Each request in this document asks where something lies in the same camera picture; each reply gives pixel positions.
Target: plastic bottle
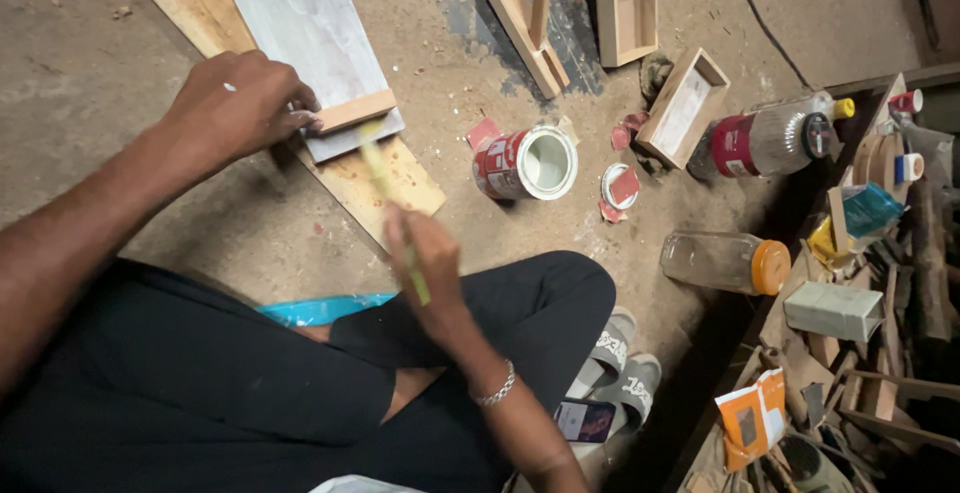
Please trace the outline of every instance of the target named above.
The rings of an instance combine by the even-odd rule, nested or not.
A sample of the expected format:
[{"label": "plastic bottle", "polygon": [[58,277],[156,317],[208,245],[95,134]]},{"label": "plastic bottle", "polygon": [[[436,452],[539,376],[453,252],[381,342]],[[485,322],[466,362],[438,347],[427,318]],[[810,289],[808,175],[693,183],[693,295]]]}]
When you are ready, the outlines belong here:
[{"label": "plastic bottle", "polygon": [[674,230],[663,244],[663,274],[699,286],[775,296],[790,273],[786,245],[750,234]]},{"label": "plastic bottle", "polygon": [[798,97],[780,99],[779,101],[760,103],[759,105],[754,105],[753,108],[750,109],[750,112],[760,112],[761,110],[772,108],[787,112],[799,112],[801,114],[820,112],[826,116],[831,123],[835,120],[851,118],[854,116],[855,111],[853,99],[834,100],[829,93],[817,91],[812,95],[800,95]]},{"label": "plastic bottle", "polygon": [[769,108],[710,124],[686,169],[701,180],[784,176],[830,152],[836,133],[819,112]]}]

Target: dusty floor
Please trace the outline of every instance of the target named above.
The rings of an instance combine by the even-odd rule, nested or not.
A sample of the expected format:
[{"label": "dusty floor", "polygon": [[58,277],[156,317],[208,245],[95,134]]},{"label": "dusty floor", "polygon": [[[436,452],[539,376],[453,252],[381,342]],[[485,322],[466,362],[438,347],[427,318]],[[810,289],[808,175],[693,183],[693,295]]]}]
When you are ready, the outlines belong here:
[{"label": "dusty floor", "polygon": [[[0,0],[0,224],[64,192],[159,118],[201,59],[150,0],[61,2],[55,8],[50,0]],[[630,153],[611,151],[609,131],[638,109],[635,64],[605,72],[595,48],[587,48],[577,74],[567,68],[570,90],[546,104],[536,89],[531,93],[526,71],[510,64],[502,31],[499,39],[490,36],[498,27],[485,26],[490,13],[482,0],[353,2],[397,94],[404,139],[448,196],[437,217],[463,244],[463,270],[555,249],[588,254],[613,275],[618,302],[639,318],[634,351],[654,352],[669,370],[689,346],[704,294],[660,273],[666,233],[748,229],[776,185],[730,180],[707,188],[684,172],[663,184],[641,175],[630,219],[605,224],[597,179],[614,162],[633,162]],[[666,54],[702,46],[730,77],[725,112],[801,91],[744,0],[659,2]],[[908,22],[918,17],[916,0],[756,2],[811,83],[921,65],[923,32]],[[131,5],[133,15],[111,20],[121,5]],[[582,0],[572,8],[584,10]],[[425,73],[415,76],[420,67]],[[456,140],[481,109],[502,131],[569,116],[582,140],[573,189],[552,203],[512,209],[487,200],[473,183],[469,147]],[[379,248],[330,194],[302,167],[279,171],[265,155],[188,193],[123,253],[200,272],[260,303],[394,287]]]}]

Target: yellow paintbrush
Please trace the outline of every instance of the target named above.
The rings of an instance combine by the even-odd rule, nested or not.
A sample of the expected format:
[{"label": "yellow paintbrush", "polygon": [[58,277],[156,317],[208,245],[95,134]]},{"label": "yellow paintbrush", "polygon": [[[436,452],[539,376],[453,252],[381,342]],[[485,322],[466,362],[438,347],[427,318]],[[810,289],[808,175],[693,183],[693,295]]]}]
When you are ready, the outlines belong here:
[{"label": "yellow paintbrush", "polygon": [[[374,134],[380,130],[383,118],[375,118],[366,121],[360,126],[360,156],[363,157],[366,167],[369,169],[369,179],[384,201],[400,204],[399,198],[394,194],[394,190],[387,178],[387,167],[383,164],[383,156]],[[406,218],[403,219],[403,239],[406,242],[406,248],[403,250],[403,266],[407,269],[407,275],[410,282],[414,285],[414,291],[420,301],[420,305],[430,303],[430,291],[426,287],[424,272],[421,271],[420,262],[417,259],[417,248],[410,243],[410,229],[407,227]]]}]

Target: phone screen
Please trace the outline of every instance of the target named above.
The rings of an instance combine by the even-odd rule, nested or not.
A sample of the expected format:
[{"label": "phone screen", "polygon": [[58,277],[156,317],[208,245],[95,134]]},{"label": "phone screen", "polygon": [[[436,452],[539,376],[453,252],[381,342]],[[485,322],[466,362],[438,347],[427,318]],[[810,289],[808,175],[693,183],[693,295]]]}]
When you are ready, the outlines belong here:
[{"label": "phone screen", "polygon": [[553,417],[567,440],[604,442],[616,408],[611,402],[564,398]]}]

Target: silver bracelet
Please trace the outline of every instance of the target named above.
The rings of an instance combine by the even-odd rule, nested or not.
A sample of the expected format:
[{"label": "silver bracelet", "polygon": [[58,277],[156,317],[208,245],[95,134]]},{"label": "silver bracelet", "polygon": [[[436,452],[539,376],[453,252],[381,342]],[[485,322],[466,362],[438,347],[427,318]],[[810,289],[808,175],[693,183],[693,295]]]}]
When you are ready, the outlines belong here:
[{"label": "silver bracelet", "polygon": [[504,358],[503,361],[507,362],[507,367],[510,368],[510,374],[507,375],[507,381],[503,383],[503,387],[500,388],[500,390],[499,390],[498,392],[496,392],[495,394],[493,394],[493,395],[491,395],[491,396],[486,396],[486,397],[477,397],[477,398],[474,398],[473,400],[476,401],[476,403],[479,404],[480,406],[490,406],[490,405],[496,403],[497,401],[500,401],[501,399],[503,399],[504,397],[506,397],[507,392],[509,392],[509,391],[510,391],[510,388],[512,388],[512,387],[514,386],[514,384],[513,384],[513,383],[514,383],[513,380],[515,379],[515,378],[514,378],[515,376],[513,375],[513,374],[514,374],[514,370],[513,370],[513,369],[514,369],[514,367],[513,367],[514,364],[513,364],[513,362],[511,362],[509,359],[506,359],[506,358]]}]

